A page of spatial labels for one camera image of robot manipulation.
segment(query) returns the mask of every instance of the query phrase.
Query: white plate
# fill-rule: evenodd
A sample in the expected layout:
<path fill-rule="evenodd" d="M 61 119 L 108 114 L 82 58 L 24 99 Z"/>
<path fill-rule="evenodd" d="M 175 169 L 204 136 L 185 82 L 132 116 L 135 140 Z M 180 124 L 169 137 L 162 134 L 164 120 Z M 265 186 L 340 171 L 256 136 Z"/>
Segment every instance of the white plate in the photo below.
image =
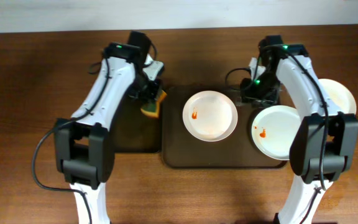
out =
<path fill-rule="evenodd" d="M 186 102 L 183 122 L 194 137 L 203 141 L 219 141 L 236 128 L 237 110 L 234 103 L 216 91 L 199 92 Z"/>
<path fill-rule="evenodd" d="M 342 109 L 343 113 L 356 113 L 356 100 L 344 85 L 325 78 L 319 79 L 319 82 L 333 102 Z"/>
<path fill-rule="evenodd" d="M 251 126 L 255 145 L 265 155 L 289 160 L 290 148 L 301 124 L 296 109 L 289 106 L 271 106 L 262 110 Z"/>

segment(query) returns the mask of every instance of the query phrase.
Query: white background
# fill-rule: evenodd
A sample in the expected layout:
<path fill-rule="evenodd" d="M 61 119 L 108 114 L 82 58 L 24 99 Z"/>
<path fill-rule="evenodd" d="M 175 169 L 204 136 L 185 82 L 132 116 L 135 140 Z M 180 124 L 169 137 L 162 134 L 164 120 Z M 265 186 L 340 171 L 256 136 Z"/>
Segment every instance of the white background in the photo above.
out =
<path fill-rule="evenodd" d="M 0 0 L 0 32 L 358 24 L 358 0 Z"/>

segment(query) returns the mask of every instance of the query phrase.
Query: wooden surface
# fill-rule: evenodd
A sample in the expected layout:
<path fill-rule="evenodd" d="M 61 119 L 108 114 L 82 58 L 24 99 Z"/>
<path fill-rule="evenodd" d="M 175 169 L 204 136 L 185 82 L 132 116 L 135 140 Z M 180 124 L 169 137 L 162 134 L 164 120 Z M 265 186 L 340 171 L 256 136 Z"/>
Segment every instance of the wooden surface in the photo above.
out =
<path fill-rule="evenodd" d="M 267 34 L 306 45 L 320 78 L 353 92 L 358 115 L 358 25 L 148 30 L 163 61 L 166 84 L 222 84 L 247 66 Z M 72 194 L 49 192 L 30 175 L 35 145 L 57 117 L 68 118 L 88 94 L 111 41 L 128 31 L 0 34 L 0 223 L 77 223 Z M 235 73 L 233 81 L 242 78 Z M 52 141 L 37 161 L 40 180 L 67 187 Z M 251 223 L 272 220 L 284 205 L 293 173 L 282 170 L 174 170 L 159 154 L 118 154 L 107 186 L 114 223 Z M 324 196 L 314 222 L 358 223 L 358 142 L 349 172 Z"/>

